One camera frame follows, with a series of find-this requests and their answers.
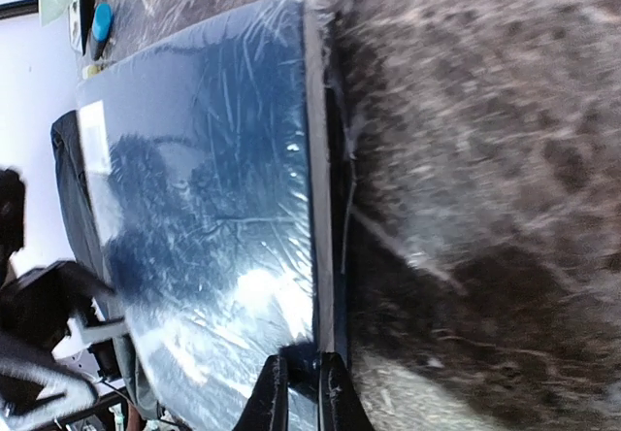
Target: black clamp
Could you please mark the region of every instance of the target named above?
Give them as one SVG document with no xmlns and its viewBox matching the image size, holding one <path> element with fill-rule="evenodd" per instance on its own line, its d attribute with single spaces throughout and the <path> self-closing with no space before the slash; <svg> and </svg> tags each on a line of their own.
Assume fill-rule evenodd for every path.
<svg viewBox="0 0 621 431">
<path fill-rule="evenodd" d="M 287 431 L 288 372 L 284 357 L 268 357 L 233 431 Z M 337 353 L 321 354 L 318 402 L 320 431 L 374 431 Z"/>
<path fill-rule="evenodd" d="M 122 319 L 100 321 L 93 299 L 114 292 L 75 262 L 33 269 L 5 284 L 9 258 L 24 244 L 25 185 L 0 170 L 0 429 L 26 431 L 92 406 L 90 381 L 59 365 L 51 351 L 73 317 L 86 342 L 126 333 Z"/>
</svg>

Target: blue marker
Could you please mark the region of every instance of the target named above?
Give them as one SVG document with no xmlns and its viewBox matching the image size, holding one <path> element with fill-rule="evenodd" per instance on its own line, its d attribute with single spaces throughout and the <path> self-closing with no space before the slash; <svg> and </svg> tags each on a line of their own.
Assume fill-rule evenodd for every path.
<svg viewBox="0 0 621 431">
<path fill-rule="evenodd" d="M 103 2 L 95 9 L 93 26 L 90 30 L 90 55 L 93 60 L 99 59 L 104 52 L 112 26 L 113 10 L 110 4 Z"/>
</svg>

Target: plastic wrap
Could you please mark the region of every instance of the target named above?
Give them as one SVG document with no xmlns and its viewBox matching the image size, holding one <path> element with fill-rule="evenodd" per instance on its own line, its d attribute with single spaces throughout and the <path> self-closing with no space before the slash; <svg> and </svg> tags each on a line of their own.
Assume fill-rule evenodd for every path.
<svg viewBox="0 0 621 431">
<path fill-rule="evenodd" d="M 107 270 L 156 395 L 195 429 L 235 425 L 267 355 L 312 369 L 338 343 L 323 78 L 305 1 L 263 0 L 79 88 Z M 316 427 L 295 391 L 289 416 Z"/>
</svg>

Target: marble surface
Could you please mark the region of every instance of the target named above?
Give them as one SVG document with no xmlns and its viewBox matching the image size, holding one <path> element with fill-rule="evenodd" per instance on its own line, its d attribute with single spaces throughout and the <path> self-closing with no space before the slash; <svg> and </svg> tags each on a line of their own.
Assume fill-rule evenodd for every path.
<svg viewBox="0 0 621 431">
<path fill-rule="evenodd" d="M 114 62 L 255 0 L 107 1 Z M 313 2 L 354 119 L 377 429 L 619 429 L 621 1 Z"/>
</svg>

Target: blue cap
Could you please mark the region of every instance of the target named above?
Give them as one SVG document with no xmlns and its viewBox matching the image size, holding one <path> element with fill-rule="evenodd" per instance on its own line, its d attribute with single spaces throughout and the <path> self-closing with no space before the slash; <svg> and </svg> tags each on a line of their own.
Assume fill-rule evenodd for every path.
<svg viewBox="0 0 621 431">
<path fill-rule="evenodd" d="M 95 9 L 95 18 L 93 19 L 92 33 L 97 41 L 106 41 L 110 34 L 110 28 L 113 26 L 113 10 L 110 4 L 102 2 Z"/>
</svg>

